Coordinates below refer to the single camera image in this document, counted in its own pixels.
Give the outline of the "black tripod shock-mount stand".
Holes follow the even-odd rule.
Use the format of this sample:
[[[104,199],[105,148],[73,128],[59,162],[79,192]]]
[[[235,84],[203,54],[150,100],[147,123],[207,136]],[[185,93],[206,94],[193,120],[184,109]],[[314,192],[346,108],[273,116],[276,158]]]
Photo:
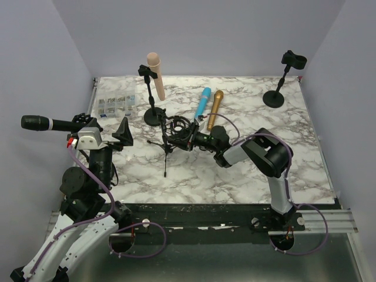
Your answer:
[[[167,177],[167,156],[172,153],[177,147],[184,149],[187,148],[187,144],[190,136],[192,135],[192,123],[188,118],[179,115],[168,116],[166,109],[163,109],[157,114],[157,119],[162,131],[162,144],[147,140],[150,145],[156,145],[161,147],[164,151],[164,177]]]

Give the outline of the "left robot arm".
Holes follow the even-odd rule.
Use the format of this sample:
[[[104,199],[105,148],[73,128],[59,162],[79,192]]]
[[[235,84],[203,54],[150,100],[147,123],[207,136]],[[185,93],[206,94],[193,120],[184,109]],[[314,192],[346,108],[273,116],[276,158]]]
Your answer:
[[[103,129],[96,118],[84,113],[70,122],[24,115],[21,126],[33,131],[68,132],[67,147],[72,157],[76,156],[74,150],[90,153],[88,166],[77,161],[63,174],[60,190],[65,199],[49,237],[27,265],[14,269],[10,275],[12,281],[68,281],[75,261],[114,231],[126,231],[132,222],[130,210],[113,198],[108,211],[99,214],[105,204],[103,194],[110,195],[116,174],[113,152],[133,146],[128,119],[124,117],[112,134],[113,142],[102,140]]]

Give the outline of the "blue microphone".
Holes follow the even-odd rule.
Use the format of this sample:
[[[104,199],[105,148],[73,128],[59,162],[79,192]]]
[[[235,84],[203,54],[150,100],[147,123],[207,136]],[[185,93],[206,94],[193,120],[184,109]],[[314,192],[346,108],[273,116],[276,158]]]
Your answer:
[[[200,102],[198,104],[196,113],[194,115],[195,119],[197,119],[200,115],[203,114],[203,112],[206,108],[207,102],[210,99],[211,92],[212,92],[212,90],[210,88],[204,88],[203,89],[202,94],[201,94],[201,98],[200,98]]]

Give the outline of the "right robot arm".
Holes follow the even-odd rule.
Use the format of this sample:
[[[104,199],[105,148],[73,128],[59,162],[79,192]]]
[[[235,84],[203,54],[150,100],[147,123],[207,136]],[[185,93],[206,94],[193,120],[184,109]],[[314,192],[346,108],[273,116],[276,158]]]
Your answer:
[[[189,145],[215,152],[213,158],[220,167],[228,168],[251,160],[267,177],[270,189],[270,215],[264,222],[273,230],[284,230],[291,224],[291,217],[296,212],[289,201],[290,189],[286,179],[293,157],[291,147],[263,127],[237,145],[230,145],[224,127],[213,129],[212,134],[205,135],[199,132],[198,123],[192,123]]]

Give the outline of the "gold microphone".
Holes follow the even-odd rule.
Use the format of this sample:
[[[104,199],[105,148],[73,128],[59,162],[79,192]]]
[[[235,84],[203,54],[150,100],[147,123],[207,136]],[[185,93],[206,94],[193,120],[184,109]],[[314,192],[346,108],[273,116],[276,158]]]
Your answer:
[[[216,114],[218,113],[221,101],[223,100],[224,93],[222,90],[217,90],[214,94],[214,101],[209,114],[209,119],[207,122],[207,130],[210,132],[215,124]]]

